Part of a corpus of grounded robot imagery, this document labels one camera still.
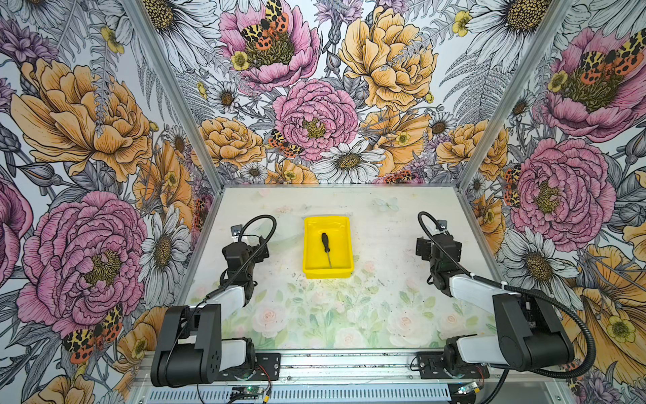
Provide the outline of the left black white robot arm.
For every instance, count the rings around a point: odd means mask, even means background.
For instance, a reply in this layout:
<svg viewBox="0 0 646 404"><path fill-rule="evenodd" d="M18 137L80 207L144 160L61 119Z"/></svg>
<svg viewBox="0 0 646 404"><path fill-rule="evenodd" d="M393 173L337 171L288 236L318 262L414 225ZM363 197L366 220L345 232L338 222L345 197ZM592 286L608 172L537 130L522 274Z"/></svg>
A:
<svg viewBox="0 0 646 404"><path fill-rule="evenodd" d="M223 323L252 299L255 265L269 257L270 236L250 245L242 239L222 249L227 269L222 285L195 306L167 309L151 363L155 387L206 385L227 377L247 378L257 367L250 338L224 338Z"/></svg>

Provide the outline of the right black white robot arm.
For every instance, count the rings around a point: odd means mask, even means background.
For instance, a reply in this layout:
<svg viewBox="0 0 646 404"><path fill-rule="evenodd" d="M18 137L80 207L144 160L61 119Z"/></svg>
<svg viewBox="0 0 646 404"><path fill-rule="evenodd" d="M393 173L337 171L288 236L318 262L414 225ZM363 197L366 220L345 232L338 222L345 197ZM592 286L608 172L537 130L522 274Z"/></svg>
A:
<svg viewBox="0 0 646 404"><path fill-rule="evenodd" d="M515 291L508 284L468 271L459 262L462 243L429 213L417 215L426 234L416 241L416 255L429 262L427 283L445 296L465 301L494 316L493 336L464 335L446 339L442 360L447 373L459 375L476 365L532 372L553 379L575 370L554 371L574 360L574 348L555 312L558 302L541 291Z"/></svg>

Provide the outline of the black handled screwdriver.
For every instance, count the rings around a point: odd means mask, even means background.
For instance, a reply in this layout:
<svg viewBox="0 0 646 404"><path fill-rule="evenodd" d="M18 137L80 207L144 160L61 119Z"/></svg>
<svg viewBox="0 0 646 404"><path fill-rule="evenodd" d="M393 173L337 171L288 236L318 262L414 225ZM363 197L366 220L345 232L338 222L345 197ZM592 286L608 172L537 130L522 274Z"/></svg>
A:
<svg viewBox="0 0 646 404"><path fill-rule="evenodd" d="M325 232L323 232L323 234L321 234L321 242L322 242L326 257L327 257L328 267L331 269L332 268L332 264L331 264L331 246L330 246L329 237Z"/></svg>

